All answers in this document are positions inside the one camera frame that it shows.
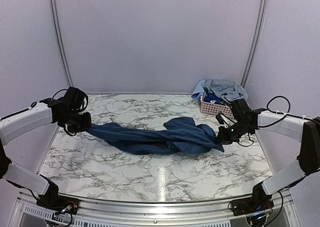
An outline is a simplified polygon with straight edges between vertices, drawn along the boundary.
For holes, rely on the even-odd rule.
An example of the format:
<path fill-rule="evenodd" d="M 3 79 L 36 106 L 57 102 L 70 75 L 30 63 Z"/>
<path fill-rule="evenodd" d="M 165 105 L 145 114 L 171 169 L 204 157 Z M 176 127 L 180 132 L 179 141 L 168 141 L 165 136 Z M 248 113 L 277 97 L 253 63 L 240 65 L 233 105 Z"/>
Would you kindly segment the pink plastic laundry basket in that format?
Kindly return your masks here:
<path fill-rule="evenodd" d="M 231 111 L 231 108 L 227 105 L 215 104 L 204 101 L 204 96 L 200 96 L 200 112 L 209 115 L 218 115 L 219 113 L 224 114 L 228 118 L 235 119 Z"/>

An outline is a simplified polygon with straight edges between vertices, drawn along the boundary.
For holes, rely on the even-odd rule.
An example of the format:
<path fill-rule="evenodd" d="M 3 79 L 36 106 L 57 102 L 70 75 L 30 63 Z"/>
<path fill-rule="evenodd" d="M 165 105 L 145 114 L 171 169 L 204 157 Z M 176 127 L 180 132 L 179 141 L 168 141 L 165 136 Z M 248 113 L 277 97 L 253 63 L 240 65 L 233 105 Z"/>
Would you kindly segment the dark blue t-shirt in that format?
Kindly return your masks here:
<path fill-rule="evenodd" d="M 195 124 L 191 117 L 172 118 L 164 130 L 123 127 L 115 122 L 93 124 L 86 132 L 118 150 L 133 155 L 204 154 L 211 150 L 224 152 L 216 143 L 216 133 L 206 124 Z"/>

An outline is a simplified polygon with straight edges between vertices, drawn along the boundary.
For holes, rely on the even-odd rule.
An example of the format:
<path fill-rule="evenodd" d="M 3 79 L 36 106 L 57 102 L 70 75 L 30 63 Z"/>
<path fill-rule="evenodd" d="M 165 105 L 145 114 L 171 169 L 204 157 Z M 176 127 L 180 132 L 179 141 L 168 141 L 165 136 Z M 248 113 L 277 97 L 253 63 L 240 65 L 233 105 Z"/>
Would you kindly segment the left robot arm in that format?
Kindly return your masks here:
<path fill-rule="evenodd" d="M 53 210 L 60 209 L 67 199 L 59 195 L 59 187 L 47 177 L 32 171 L 44 149 L 40 147 L 36 130 L 55 125 L 69 136 L 88 130 L 91 115 L 86 111 L 89 97 L 76 87 L 63 89 L 64 95 L 34 101 L 29 107 L 0 119 L 0 178 L 11 185 L 37 194 L 37 204 Z M 18 163 L 5 152 L 5 146 L 20 143 L 19 150 L 27 157 Z"/>

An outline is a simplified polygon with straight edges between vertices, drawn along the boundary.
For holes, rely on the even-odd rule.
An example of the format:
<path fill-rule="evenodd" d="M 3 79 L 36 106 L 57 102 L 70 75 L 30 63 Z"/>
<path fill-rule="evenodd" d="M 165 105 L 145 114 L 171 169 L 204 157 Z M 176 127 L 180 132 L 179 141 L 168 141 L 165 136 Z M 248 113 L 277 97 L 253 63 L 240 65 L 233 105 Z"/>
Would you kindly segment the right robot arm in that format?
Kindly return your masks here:
<path fill-rule="evenodd" d="M 271 110 L 252 109 L 244 99 L 231 104 L 235 118 L 221 125 L 217 143 L 230 145 L 245 135 L 256 134 L 274 174 L 256 184 L 251 197 L 231 201 L 231 209 L 258 211 L 272 201 L 272 195 L 295 186 L 320 170 L 320 118 Z"/>

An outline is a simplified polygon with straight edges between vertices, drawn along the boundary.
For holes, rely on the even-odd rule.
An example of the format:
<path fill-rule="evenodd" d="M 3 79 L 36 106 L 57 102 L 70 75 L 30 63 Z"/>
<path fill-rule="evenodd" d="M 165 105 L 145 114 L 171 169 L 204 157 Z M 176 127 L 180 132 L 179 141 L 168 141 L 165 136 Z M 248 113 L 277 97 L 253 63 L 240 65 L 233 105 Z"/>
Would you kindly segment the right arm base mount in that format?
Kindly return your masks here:
<path fill-rule="evenodd" d="M 274 206 L 273 199 L 270 196 L 262 200 L 251 196 L 233 199 L 229 202 L 227 208 L 233 212 L 234 216 L 241 216 L 270 210 Z"/>

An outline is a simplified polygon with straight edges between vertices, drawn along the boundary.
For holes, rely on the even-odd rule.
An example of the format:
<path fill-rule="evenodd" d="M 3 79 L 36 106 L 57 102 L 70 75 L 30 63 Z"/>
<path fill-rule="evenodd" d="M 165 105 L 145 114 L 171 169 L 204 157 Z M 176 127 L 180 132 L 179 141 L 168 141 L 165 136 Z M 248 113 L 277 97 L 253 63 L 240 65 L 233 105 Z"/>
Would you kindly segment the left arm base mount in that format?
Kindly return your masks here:
<path fill-rule="evenodd" d="M 78 212 L 79 203 L 80 200 L 78 198 L 68 197 L 58 193 L 39 195 L 36 201 L 38 206 L 53 210 L 56 214 L 68 213 L 72 215 Z"/>

